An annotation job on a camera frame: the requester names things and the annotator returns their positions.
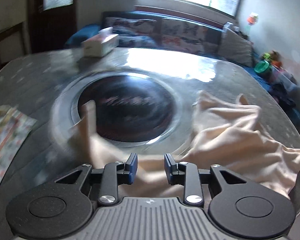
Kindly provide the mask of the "cream fleece garment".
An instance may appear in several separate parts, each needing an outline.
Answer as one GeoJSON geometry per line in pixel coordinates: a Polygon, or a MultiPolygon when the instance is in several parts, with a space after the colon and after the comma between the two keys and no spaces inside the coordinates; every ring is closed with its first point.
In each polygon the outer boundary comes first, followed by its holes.
{"type": "MultiPolygon", "coordinates": [[[[84,163],[103,168],[107,163],[125,161],[125,154],[96,133],[95,103],[83,106],[84,117],[70,131],[84,163]]],[[[273,139],[260,124],[261,108],[249,105],[243,94],[236,104],[215,98],[201,90],[194,104],[192,133],[172,156],[177,161],[208,169],[224,166],[289,199],[300,172],[300,148],[289,148],[273,139]]],[[[119,186],[121,196],[182,196],[179,185],[170,186],[163,155],[141,157],[132,185],[119,186]]]]}

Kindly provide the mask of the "floral fabric storage bag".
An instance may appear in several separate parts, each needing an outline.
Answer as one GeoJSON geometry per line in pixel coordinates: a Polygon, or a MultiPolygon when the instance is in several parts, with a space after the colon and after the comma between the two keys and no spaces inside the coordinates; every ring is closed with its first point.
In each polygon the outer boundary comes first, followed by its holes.
{"type": "Polygon", "coordinates": [[[14,107],[0,106],[0,184],[36,122],[14,107]]]}

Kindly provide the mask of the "grey quilted star table cover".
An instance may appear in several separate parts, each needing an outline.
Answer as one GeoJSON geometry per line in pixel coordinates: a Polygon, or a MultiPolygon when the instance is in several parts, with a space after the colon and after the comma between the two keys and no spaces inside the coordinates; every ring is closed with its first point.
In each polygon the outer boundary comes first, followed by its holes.
{"type": "Polygon", "coordinates": [[[275,140],[300,148],[300,134],[279,105],[242,67],[230,62],[140,48],[117,48],[102,59],[85,58],[80,49],[18,58],[0,71],[0,106],[16,107],[37,122],[0,185],[0,239],[12,238],[5,218],[12,198],[79,165],[70,132],[77,121],[75,100],[86,84],[114,74],[151,77],[169,90],[177,106],[171,126],[158,140],[117,142],[125,153],[161,156],[181,146],[191,134],[192,106],[200,90],[227,102],[244,94],[250,104],[261,107],[261,123],[275,140]]]}

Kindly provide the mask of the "black round induction cooktop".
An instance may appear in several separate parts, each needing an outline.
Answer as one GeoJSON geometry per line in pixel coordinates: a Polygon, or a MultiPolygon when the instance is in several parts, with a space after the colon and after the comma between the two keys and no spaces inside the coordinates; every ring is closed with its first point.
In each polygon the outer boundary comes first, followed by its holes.
{"type": "Polygon", "coordinates": [[[166,132],[177,107],[165,86],[142,74],[115,74],[90,82],[76,100],[80,118],[89,101],[96,105],[98,134],[131,143],[150,141],[166,132]]]}

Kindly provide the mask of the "green plastic bowl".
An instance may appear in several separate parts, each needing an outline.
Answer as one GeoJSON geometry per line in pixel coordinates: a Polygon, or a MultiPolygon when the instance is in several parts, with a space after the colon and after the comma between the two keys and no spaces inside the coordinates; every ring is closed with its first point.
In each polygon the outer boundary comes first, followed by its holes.
{"type": "Polygon", "coordinates": [[[254,68],[257,74],[268,74],[271,72],[271,64],[268,61],[260,61],[254,68]]]}

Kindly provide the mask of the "stuffed toy pile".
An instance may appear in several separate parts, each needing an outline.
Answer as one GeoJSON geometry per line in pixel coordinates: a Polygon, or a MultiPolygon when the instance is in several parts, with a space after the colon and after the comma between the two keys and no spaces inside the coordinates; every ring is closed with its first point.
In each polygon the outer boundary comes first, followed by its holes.
{"type": "Polygon", "coordinates": [[[277,51],[272,50],[269,53],[263,53],[261,55],[261,59],[264,61],[268,61],[271,65],[275,66],[278,69],[282,68],[281,56],[277,51]]]}

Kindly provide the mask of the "grey pillow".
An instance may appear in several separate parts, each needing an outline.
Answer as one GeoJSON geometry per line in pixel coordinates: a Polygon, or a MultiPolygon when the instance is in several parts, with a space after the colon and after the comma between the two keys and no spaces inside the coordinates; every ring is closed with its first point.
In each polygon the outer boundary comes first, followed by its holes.
{"type": "Polygon", "coordinates": [[[247,67],[253,66],[253,46],[235,32],[236,26],[227,22],[222,29],[218,55],[247,67]]]}

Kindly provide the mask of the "dark blue sofa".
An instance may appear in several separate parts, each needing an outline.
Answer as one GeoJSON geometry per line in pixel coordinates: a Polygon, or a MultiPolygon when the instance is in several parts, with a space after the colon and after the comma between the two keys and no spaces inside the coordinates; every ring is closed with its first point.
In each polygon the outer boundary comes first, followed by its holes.
{"type": "Polygon", "coordinates": [[[281,56],[274,50],[258,56],[252,43],[233,23],[217,28],[162,14],[109,11],[102,14],[100,24],[86,25],[72,34],[65,47],[79,47],[107,27],[119,35],[121,47],[176,50],[243,67],[277,101],[292,123],[300,127],[300,87],[292,74],[282,68],[281,56]]]}

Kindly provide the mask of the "white tissue box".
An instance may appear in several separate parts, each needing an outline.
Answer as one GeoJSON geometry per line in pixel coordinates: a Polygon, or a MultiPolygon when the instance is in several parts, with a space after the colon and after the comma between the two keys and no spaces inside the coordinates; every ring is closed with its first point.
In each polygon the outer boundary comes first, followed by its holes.
{"type": "Polygon", "coordinates": [[[102,58],[119,45],[119,35],[113,33],[113,27],[101,29],[97,35],[83,41],[84,57],[102,58]]]}

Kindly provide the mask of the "right butterfly print cushion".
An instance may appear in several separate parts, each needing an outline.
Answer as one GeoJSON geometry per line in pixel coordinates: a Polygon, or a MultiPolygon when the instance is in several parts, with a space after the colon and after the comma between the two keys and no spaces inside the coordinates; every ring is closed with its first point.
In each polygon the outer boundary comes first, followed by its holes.
{"type": "Polygon", "coordinates": [[[208,27],[172,18],[164,18],[161,25],[161,45],[165,49],[191,54],[205,53],[208,27]]]}

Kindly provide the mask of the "butterfly print cushion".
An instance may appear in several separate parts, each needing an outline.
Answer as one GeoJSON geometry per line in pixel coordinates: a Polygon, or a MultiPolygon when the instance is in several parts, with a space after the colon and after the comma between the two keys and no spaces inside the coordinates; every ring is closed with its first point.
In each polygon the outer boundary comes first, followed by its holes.
{"type": "Polygon", "coordinates": [[[172,18],[164,18],[161,25],[161,45],[165,49],[191,54],[205,53],[208,27],[172,18]]]}
{"type": "Polygon", "coordinates": [[[106,17],[105,24],[105,27],[112,27],[113,33],[119,36],[119,47],[157,48],[158,46],[153,38],[156,20],[106,17]]]}

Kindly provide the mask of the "left butterfly print cushion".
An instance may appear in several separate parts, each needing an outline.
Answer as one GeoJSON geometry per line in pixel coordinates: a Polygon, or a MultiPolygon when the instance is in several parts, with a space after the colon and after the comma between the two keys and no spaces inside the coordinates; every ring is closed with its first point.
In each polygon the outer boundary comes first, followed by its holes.
{"type": "Polygon", "coordinates": [[[156,20],[106,17],[105,24],[105,27],[112,27],[113,33],[119,36],[119,47],[157,48],[158,46],[153,38],[156,20]]]}

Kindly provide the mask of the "dark wooden door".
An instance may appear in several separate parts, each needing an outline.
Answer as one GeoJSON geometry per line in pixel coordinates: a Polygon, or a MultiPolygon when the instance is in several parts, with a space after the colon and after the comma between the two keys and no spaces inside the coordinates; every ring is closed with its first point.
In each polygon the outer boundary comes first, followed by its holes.
{"type": "Polygon", "coordinates": [[[76,0],[27,0],[31,53],[62,49],[76,32],[76,0]]]}

